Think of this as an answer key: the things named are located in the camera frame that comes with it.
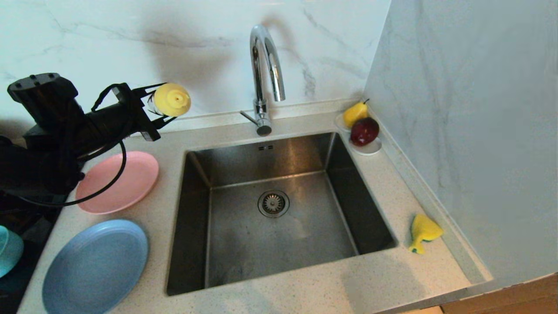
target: faucet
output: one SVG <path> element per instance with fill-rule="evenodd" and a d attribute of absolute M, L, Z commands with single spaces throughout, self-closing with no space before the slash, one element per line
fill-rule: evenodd
<path fill-rule="evenodd" d="M 254 118 L 244 111 L 240 111 L 240 113 L 256 125 L 256 132 L 259 136 L 267 136 L 271 133 L 271 118 L 267 112 L 267 100 L 263 96 L 260 55 L 266 58 L 275 101 L 284 101 L 285 88 L 283 87 L 283 75 L 281 74 L 277 49 L 267 28 L 258 24 L 252 28 L 250 33 L 250 56 L 252 58 L 254 88 L 256 89 L 256 97 L 253 101 Z"/>

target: sink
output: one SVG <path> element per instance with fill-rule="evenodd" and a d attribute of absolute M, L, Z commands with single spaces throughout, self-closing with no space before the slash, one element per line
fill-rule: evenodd
<path fill-rule="evenodd" d="M 167 294 L 395 247 L 339 134 L 186 154 Z"/>

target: sink drain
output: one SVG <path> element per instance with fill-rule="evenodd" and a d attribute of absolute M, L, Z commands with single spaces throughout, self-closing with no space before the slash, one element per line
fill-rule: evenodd
<path fill-rule="evenodd" d="M 288 197 L 279 190 L 267 191 L 259 197 L 259 211 L 267 217 L 278 218 L 287 212 Z"/>

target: white countertop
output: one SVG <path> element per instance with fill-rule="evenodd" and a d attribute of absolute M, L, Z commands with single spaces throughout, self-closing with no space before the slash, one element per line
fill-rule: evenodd
<path fill-rule="evenodd" d="M 128 151 L 146 151 L 158 160 L 160 173 L 153 191 L 131 208 L 108 215 L 91 215 L 78 206 L 64 208 L 19 313 L 45 312 L 42 284 L 56 254 L 87 227 L 115 218 L 129 219 L 145 230 L 150 254 L 139 282 L 112 313 L 373 313 L 470 286 L 444 241 L 426 244 L 425 255 L 407 250 L 411 221 L 424 211 L 389 157 L 380 151 L 372 156 L 352 156 L 397 247 L 178 296 L 166 295 L 185 153 L 337 131 L 335 116 L 326 113 L 274 120 L 273 133 L 266 138 L 258 137 L 251 123 L 244 123 L 165 133 L 156 142 L 141 137 L 127 139 Z M 89 162 L 85 170 L 117 153 L 118 147 Z"/>

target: red apple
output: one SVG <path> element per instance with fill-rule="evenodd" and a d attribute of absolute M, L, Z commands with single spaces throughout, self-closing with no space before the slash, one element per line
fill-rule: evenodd
<path fill-rule="evenodd" d="M 353 124 L 350 130 L 350 140 L 356 146 L 364 146 L 372 142 L 380 133 L 380 125 L 376 120 L 367 117 Z"/>

